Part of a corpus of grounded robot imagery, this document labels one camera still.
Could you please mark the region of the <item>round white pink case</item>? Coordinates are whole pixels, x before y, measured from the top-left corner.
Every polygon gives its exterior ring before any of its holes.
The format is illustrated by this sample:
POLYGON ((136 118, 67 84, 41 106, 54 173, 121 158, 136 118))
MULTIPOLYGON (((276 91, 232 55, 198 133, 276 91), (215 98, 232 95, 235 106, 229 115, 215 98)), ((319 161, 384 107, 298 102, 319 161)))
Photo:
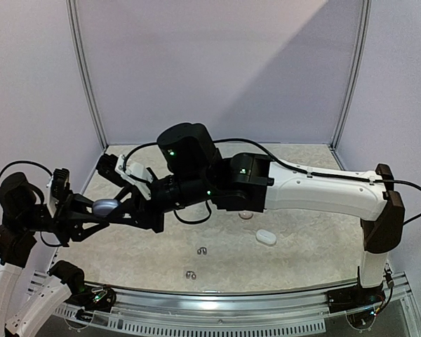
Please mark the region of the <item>round white pink case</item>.
POLYGON ((253 212, 250 212, 250 211, 240 211, 239 212, 239 217, 242 220, 250 220, 250 219, 253 218, 253 212))

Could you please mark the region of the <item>aluminium left frame post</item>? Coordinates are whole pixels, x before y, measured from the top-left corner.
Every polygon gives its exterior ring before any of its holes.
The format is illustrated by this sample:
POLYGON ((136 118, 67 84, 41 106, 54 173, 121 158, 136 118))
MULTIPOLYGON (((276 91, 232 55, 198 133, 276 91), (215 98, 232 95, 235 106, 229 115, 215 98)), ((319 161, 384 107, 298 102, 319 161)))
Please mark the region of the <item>aluminium left frame post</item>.
POLYGON ((91 74, 88 68, 86 52, 83 45, 81 34, 81 25, 79 20, 78 1, 66 0, 67 14, 69 17, 69 26, 72 34, 72 42, 76 56, 76 63, 79 69, 79 76, 83 86, 88 111, 95 129, 98 142, 102 149, 107 149, 108 142, 105 134, 105 128, 98 109, 97 100, 93 90, 91 74))

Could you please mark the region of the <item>lavender oval charging case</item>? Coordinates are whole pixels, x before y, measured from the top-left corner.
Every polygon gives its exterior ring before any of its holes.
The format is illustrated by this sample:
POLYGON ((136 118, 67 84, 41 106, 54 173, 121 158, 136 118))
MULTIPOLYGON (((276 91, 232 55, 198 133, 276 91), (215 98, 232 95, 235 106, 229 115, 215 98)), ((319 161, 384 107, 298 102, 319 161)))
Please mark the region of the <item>lavender oval charging case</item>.
POLYGON ((121 202, 115 199, 99 199, 93 202, 92 212, 97 217, 105 218, 120 204, 121 202))

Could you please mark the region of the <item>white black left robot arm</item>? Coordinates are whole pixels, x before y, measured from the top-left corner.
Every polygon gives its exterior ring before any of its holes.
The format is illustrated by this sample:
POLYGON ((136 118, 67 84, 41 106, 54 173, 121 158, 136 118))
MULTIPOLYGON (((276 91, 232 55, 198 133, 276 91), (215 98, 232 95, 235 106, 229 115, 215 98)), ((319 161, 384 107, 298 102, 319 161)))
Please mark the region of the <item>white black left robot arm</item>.
POLYGON ((0 336, 35 336, 62 303, 78 306, 76 318, 89 323, 92 312, 110 312, 116 302, 111 287, 86 285, 82 269, 60 260, 22 308, 8 313, 15 285, 36 244, 36 232, 53 233, 61 246, 67 246, 108 226, 93 215, 91 200, 70 190, 66 170, 55 171, 48 189, 44 195, 22 172, 0 185, 0 336))

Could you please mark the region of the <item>aluminium corner frame post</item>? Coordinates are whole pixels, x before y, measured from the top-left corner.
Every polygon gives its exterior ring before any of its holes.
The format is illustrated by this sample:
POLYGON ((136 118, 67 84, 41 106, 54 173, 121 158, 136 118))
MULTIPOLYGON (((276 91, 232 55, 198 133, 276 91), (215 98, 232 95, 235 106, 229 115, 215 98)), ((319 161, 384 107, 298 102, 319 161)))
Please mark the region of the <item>aluminium corner frame post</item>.
POLYGON ((352 54, 352 61, 349 68, 347 87, 345 90, 344 98, 342 100, 340 115, 338 117, 338 121, 336 123, 335 130, 329 144, 329 148, 332 152, 336 152, 337 148, 340 145, 342 134, 345 129, 345 124, 348 119, 349 110, 352 104, 352 100, 354 98, 356 83, 359 78, 361 62, 368 33, 371 3, 372 1, 370 0, 365 0, 361 2, 361 12, 359 15, 359 23, 355 38, 354 50, 352 54))

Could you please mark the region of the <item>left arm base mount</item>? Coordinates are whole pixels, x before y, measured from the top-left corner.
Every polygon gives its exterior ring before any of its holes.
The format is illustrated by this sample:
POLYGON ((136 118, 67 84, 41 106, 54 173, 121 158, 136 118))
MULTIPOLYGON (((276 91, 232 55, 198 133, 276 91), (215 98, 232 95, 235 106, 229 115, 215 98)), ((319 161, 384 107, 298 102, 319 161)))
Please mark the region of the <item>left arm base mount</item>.
POLYGON ((67 304, 85 311, 111 312, 116 302, 116 291, 109 286, 88 287, 84 292, 72 295, 67 304))

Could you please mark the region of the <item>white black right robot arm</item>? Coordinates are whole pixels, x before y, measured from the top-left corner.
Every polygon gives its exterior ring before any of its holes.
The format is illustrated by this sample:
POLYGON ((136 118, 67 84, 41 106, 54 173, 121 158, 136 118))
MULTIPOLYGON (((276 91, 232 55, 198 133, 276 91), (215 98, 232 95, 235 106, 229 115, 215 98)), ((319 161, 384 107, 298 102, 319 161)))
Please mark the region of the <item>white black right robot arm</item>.
POLYGON ((113 158, 109 179, 131 197, 97 204, 94 213, 155 232, 162 231, 165 213, 205 201, 225 211, 303 209, 354 216, 363 230, 363 254, 349 300, 363 306, 375 296, 389 252, 401 241, 405 216, 387 165, 336 171, 281 161, 266 150, 224 158, 207 128, 189 122, 166 129, 156 145, 169 175, 156 178, 128 156, 113 158))

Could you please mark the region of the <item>aluminium front rail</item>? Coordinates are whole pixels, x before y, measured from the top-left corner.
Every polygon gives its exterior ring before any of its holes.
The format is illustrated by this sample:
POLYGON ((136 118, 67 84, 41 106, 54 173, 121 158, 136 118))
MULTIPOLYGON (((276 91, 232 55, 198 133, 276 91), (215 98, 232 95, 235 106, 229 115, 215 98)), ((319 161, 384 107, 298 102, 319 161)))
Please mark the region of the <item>aluminium front rail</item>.
POLYGON ((356 283, 329 284, 297 291, 261 293, 179 293, 113 286, 116 300, 108 311, 85 311, 76 318, 78 305, 61 303, 42 326, 59 322, 70 330, 89 326, 124 330, 130 324, 279 324, 280 321, 309 321, 325 317, 358 319, 371 316, 381 322, 410 324, 419 314, 404 274, 394 277, 393 288, 385 288, 385 299, 367 304, 350 302, 356 283))

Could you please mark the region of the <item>white oval charging case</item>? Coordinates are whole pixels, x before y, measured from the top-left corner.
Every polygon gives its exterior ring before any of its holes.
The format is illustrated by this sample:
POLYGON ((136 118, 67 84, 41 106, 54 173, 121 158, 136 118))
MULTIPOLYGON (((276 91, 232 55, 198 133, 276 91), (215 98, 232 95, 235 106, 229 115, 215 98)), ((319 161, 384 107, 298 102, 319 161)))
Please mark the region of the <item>white oval charging case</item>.
POLYGON ((255 238, 258 242, 268 246, 274 246, 277 242, 277 238, 274 233, 263 229, 258 230, 255 233, 255 238))

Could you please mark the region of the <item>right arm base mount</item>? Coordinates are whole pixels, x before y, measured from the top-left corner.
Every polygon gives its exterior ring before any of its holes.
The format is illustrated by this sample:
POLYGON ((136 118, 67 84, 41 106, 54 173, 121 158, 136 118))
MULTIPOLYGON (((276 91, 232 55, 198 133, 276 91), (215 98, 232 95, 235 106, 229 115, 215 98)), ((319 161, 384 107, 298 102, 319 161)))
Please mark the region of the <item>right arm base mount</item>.
POLYGON ((371 306, 385 299, 383 285, 363 288, 360 283, 327 291, 325 296, 330 313, 371 306))

